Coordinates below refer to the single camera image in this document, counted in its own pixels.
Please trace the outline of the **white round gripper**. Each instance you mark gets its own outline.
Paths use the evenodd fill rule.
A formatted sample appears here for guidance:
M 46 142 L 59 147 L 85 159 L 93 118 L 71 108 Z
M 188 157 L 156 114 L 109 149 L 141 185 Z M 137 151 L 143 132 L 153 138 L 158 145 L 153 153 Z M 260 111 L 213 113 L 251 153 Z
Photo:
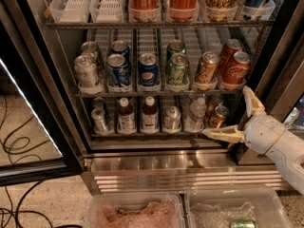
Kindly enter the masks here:
M 258 154 L 265 154 L 285 132 L 281 122 L 265 115 L 265 106 L 255 92 L 245 85 L 242 89 L 246 103 L 246 114 L 253 116 L 244 126 L 244 132 L 237 125 L 222 128 L 205 128 L 202 133 L 214 140 L 228 143 L 244 143 Z

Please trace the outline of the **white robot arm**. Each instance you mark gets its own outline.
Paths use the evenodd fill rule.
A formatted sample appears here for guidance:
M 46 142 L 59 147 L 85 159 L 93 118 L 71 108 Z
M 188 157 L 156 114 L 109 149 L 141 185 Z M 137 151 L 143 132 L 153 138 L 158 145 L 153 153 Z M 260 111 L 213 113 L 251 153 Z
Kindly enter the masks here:
M 242 89 L 249 121 L 242 130 L 236 125 L 205 128 L 210 139 L 228 143 L 244 143 L 275 163 L 282 178 L 304 195 L 304 141 L 284 128 L 283 123 L 265 112 L 265 107 L 247 85 Z

